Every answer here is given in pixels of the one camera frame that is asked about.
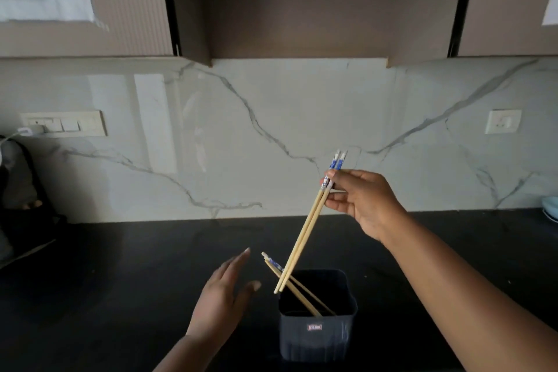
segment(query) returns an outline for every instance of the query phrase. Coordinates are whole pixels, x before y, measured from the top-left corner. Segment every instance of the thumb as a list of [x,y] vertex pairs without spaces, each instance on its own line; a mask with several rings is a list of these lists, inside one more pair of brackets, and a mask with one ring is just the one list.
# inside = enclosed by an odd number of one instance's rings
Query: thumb
[[234,300],[233,311],[240,322],[244,311],[246,310],[250,298],[260,289],[262,283],[260,281],[250,281],[242,290],[239,291],[237,298]]
[[330,169],[328,171],[328,177],[334,182],[336,190],[345,190],[346,192],[356,191],[362,184],[360,178],[341,170]]

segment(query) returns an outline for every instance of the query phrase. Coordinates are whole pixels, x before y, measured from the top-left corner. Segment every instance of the white marble wall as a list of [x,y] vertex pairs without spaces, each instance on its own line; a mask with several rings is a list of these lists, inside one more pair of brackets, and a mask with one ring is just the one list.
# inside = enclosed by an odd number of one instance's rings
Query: white marble wall
[[[558,58],[385,64],[2,61],[0,132],[19,112],[102,110],[107,137],[26,141],[73,222],[303,215],[337,148],[408,210],[558,193]],[[523,109],[517,134],[484,134],[494,108]]]

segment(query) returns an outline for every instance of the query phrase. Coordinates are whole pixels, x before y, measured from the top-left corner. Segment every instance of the black and gray bag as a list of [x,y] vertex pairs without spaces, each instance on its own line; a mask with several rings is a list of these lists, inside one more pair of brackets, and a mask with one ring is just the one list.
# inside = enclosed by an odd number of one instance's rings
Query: black and gray bag
[[39,181],[29,151],[14,140],[0,144],[0,268],[55,241],[66,224]]

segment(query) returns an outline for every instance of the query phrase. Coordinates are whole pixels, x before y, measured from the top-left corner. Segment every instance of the person's left hand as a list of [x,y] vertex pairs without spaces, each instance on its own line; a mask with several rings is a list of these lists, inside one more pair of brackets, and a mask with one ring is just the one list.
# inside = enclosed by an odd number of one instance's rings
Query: person's left hand
[[234,284],[249,256],[250,249],[246,249],[215,270],[194,308],[186,337],[207,347],[213,354],[229,339],[252,294],[262,286],[260,281],[251,281],[234,297]]

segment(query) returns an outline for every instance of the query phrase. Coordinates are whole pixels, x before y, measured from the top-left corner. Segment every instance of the person's left arm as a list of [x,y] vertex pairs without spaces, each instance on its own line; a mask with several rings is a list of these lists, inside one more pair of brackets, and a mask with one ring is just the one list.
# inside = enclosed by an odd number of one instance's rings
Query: person's left arm
[[153,372],[202,372],[229,339],[261,283],[251,281],[234,297],[234,284],[250,249],[234,256],[213,272],[201,291],[186,335]]

